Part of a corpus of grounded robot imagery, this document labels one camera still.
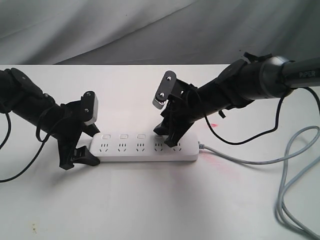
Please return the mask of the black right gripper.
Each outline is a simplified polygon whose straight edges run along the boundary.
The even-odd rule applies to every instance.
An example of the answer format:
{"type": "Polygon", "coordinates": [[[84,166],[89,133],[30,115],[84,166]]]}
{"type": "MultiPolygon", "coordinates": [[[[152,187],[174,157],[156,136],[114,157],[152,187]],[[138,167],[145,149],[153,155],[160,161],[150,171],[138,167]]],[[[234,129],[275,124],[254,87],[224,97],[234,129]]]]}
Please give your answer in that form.
{"type": "Polygon", "coordinates": [[[174,88],[162,111],[163,120],[153,132],[158,136],[168,136],[164,143],[172,148],[198,120],[208,116],[204,100],[200,97],[198,88],[180,79],[176,79],[174,88]]]}

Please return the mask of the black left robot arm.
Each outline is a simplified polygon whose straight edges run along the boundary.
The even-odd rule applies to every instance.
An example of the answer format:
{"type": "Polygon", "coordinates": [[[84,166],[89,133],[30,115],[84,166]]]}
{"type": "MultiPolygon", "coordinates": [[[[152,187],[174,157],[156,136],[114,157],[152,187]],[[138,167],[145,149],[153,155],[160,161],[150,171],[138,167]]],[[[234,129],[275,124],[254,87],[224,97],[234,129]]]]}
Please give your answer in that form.
{"type": "Polygon", "coordinates": [[[100,164],[86,146],[77,147],[82,133],[90,137],[99,133],[95,125],[99,102],[94,91],[86,91],[79,100],[58,105],[25,73],[13,67],[0,72],[0,102],[5,110],[34,125],[37,139],[44,131],[57,140],[60,168],[100,164]]]}

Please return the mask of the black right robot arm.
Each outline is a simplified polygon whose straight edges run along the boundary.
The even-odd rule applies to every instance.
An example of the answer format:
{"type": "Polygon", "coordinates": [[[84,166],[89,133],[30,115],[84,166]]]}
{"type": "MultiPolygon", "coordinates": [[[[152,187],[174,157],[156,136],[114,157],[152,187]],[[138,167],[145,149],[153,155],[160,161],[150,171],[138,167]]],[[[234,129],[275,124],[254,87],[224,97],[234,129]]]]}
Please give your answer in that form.
{"type": "Polygon", "coordinates": [[[152,104],[161,110],[162,122],[154,128],[166,136],[165,144],[176,147],[180,139],[200,120],[224,110],[242,109],[256,100],[279,99],[274,127],[240,145],[277,130],[282,102],[295,89],[310,91],[320,85],[320,59],[288,60],[272,54],[256,56],[248,52],[201,87],[178,79],[168,70],[158,86],[152,104]]]}

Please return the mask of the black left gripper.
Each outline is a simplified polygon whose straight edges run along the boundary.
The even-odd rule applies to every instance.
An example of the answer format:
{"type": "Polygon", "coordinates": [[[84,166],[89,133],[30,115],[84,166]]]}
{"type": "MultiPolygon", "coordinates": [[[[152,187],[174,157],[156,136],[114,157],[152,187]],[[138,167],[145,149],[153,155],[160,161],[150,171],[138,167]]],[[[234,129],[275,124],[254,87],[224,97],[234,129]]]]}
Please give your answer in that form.
{"type": "Polygon", "coordinates": [[[100,130],[94,123],[84,127],[80,117],[80,101],[62,104],[61,107],[64,110],[64,115],[61,122],[58,124],[58,133],[60,134],[57,141],[59,167],[64,170],[69,170],[74,167],[74,164],[82,164],[91,167],[99,165],[100,160],[90,153],[86,146],[83,145],[77,148],[77,144],[82,131],[93,138],[95,134],[100,133],[100,130]]]}

